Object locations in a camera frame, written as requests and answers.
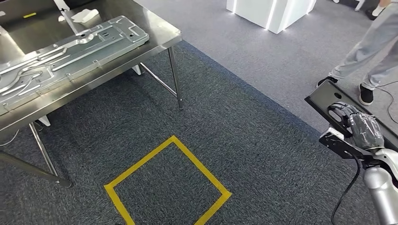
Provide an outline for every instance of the floor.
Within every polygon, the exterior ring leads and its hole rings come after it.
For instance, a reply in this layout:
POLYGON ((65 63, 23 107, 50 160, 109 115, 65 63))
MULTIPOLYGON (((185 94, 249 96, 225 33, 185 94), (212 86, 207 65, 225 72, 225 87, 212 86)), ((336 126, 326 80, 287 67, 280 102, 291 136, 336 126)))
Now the floor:
MULTIPOLYGON (((351 162, 319 144, 314 128, 190 44, 176 46, 176 59, 185 74, 183 111, 149 75, 130 70, 50 113, 52 125, 39 135, 60 176, 74 186, 0 162, 0 224, 124 224, 104 185, 173 135, 208 172, 180 144, 163 148, 114 187, 137 225, 194 224, 208 209, 214 213, 205 217, 208 225, 330 224, 355 174, 351 162), (222 206, 211 209, 227 192, 232 195, 222 206)), ((166 51, 145 64, 173 82, 166 51)), ((1 149, 46 168, 27 127, 1 149)), ((363 182, 347 194, 336 221, 377 224, 363 182)))
MULTIPOLYGON (((181 29, 184 39, 319 131, 327 122, 304 98, 361 39, 371 24, 362 12, 317 0, 314 10, 275 35, 225 9, 225 0, 137 0, 181 29)), ((386 48, 339 86, 357 98, 358 84, 386 48)), ((398 71, 385 83, 398 80, 398 71)), ((384 87, 398 96, 398 83, 384 87)), ((387 114, 391 97, 375 91, 369 110, 398 133, 387 114)), ((398 100, 390 108, 398 120, 398 100)))

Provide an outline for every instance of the black cable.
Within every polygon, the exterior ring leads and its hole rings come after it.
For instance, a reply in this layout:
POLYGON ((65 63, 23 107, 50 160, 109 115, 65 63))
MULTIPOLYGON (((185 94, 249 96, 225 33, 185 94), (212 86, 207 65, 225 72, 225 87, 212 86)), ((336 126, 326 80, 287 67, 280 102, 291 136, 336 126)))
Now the black cable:
POLYGON ((388 91, 386 91, 386 90, 384 90, 384 89, 381 89, 381 87, 384 87, 384 86, 387 86, 387 85, 390 85, 390 84, 393 84, 393 83, 398 83, 398 81, 394 81, 394 82, 391 82, 391 83, 387 83, 387 84, 385 84, 385 85, 378 86, 378 87, 376 87, 376 88, 379 89, 379 90, 381 90, 381 91, 386 92, 387 94, 389 94, 389 95, 391 96, 392 101, 391 101, 391 103, 390 103, 390 104, 388 105, 388 107, 387 107, 387 113, 388 113, 388 115, 390 116, 391 120, 392 120, 394 123, 398 124, 398 122, 392 117, 392 114, 390 113, 390 108, 391 108, 391 106, 392 106, 392 103, 394 102, 394 97, 393 97, 392 94, 389 93, 388 91))
POLYGON ((338 200, 335 209, 332 212, 332 215, 330 216, 330 221, 332 222, 332 225, 336 225, 335 223, 335 214, 337 212, 338 207, 340 206, 341 202, 343 201, 345 195, 350 191, 351 187, 354 185, 354 183, 357 181, 359 175, 360 175, 360 160, 353 154, 349 153, 346 151, 346 153, 350 154, 352 157, 354 157, 355 162, 357 163, 357 173, 355 174, 354 178, 352 179, 351 183, 348 185, 348 187, 345 189, 343 194, 341 195, 340 199, 338 200))

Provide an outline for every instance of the white pedestal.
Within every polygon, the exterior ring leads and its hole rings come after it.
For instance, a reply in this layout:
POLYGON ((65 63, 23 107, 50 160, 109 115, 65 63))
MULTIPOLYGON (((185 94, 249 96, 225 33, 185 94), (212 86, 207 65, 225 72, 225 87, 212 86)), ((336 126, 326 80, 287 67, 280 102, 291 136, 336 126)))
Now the white pedestal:
POLYGON ((316 0, 227 0, 227 10, 275 33, 311 12, 316 0))

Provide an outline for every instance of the black shoe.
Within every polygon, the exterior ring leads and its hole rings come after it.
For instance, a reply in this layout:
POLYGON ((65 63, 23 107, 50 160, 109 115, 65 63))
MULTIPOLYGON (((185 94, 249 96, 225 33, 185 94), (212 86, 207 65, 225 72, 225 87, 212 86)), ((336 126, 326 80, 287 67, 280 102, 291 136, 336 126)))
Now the black shoe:
POLYGON ((323 78, 321 81, 319 81, 317 84, 316 84, 316 87, 319 87, 319 85, 321 85, 324 81, 326 81, 326 80, 330 80, 330 81, 332 81, 333 83, 337 83, 337 81, 338 81, 338 79, 336 79, 336 78, 334 78, 334 77, 331 77, 331 76, 327 76, 326 78, 323 78))
POLYGON ((364 88, 362 84, 359 86, 360 89, 360 102, 363 105, 370 105, 373 102, 373 91, 367 88, 364 88))

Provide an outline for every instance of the yellow floor marking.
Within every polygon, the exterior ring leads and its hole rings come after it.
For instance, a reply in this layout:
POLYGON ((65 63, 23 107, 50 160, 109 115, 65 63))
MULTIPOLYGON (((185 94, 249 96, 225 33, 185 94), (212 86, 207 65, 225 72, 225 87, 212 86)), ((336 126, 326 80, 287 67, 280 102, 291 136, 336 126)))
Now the yellow floor marking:
POLYGON ((116 177, 109 184, 104 185, 105 190, 107 191, 109 197, 111 198, 113 204, 116 209, 119 211, 120 215, 126 221, 127 225, 135 225, 133 219, 128 213, 127 209, 123 205, 120 198, 117 196, 114 187, 118 185, 122 180, 126 179, 130 176, 134 171, 136 171, 140 166, 146 163, 148 160, 153 158, 160 151, 165 149, 168 145, 174 143, 194 164, 195 166, 212 182, 212 184, 221 192, 220 198, 196 221, 195 225, 203 225, 205 224, 212 215, 228 200, 231 196, 231 192, 229 192, 218 180, 217 178, 211 174, 211 172, 188 150, 188 148, 177 139, 176 136, 171 136, 168 140, 159 145, 156 149, 151 151, 148 155, 144 156, 141 160, 135 163, 132 167, 124 171, 118 177, 116 177))
POLYGON ((31 17, 33 15, 36 15, 36 13, 31 13, 31 14, 28 14, 28 15, 24 15, 23 18, 28 18, 28 17, 31 17))

